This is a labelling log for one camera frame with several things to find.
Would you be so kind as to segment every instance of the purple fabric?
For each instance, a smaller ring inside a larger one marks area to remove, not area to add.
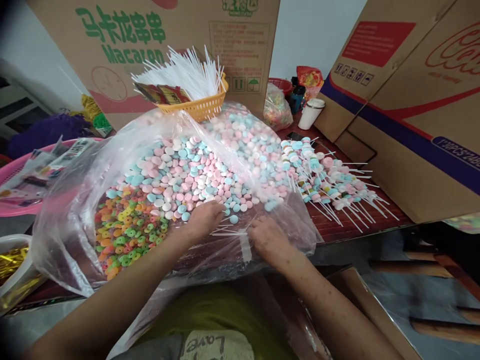
[[[63,135],[63,141],[91,137],[90,123],[80,114],[70,116],[60,113],[32,124],[27,131],[14,135],[6,150],[11,159],[18,159],[51,144]]]

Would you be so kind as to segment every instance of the cup lid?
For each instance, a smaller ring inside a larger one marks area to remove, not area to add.
[[[322,99],[313,98],[308,100],[306,105],[314,109],[323,109],[325,107],[325,101]]]

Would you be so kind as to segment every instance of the person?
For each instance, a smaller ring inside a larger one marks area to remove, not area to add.
[[[25,358],[105,359],[178,259],[217,228],[224,209],[216,201],[196,208],[187,224],[50,329]],[[382,333],[289,243],[273,219],[252,221],[249,237],[307,305],[334,359],[401,359]],[[296,355],[241,294],[214,284],[187,290],[117,358],[290,360]]]

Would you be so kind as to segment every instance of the yellow plastic basket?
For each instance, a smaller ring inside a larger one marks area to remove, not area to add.
[[[221,74],[221,82],[227,91],[229,89],[229,83],[225,80],[225,73]],[[175,105],[155,104],[165,114],[172,113],[178,110],[185,110],[190,116],[197,122],[201,123],[207,119],[216,117],[222,111],[222,105],[225,101],[225,91],[220,86],[220,92],[216,95],[203,98],[201,100],[184,102]]]

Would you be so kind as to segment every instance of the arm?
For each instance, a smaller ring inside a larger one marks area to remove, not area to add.
[[[188,224],[89,297],[43,335],[26,357],[105,359],[178,259],[218,226],[223,210],[216,201],[195,209]]]
[[[402,360],[377,327],[289,243],[273,219],[262,216],[253,221],[250,237],[258,253],[286,277],[306,303],[334,359]]]

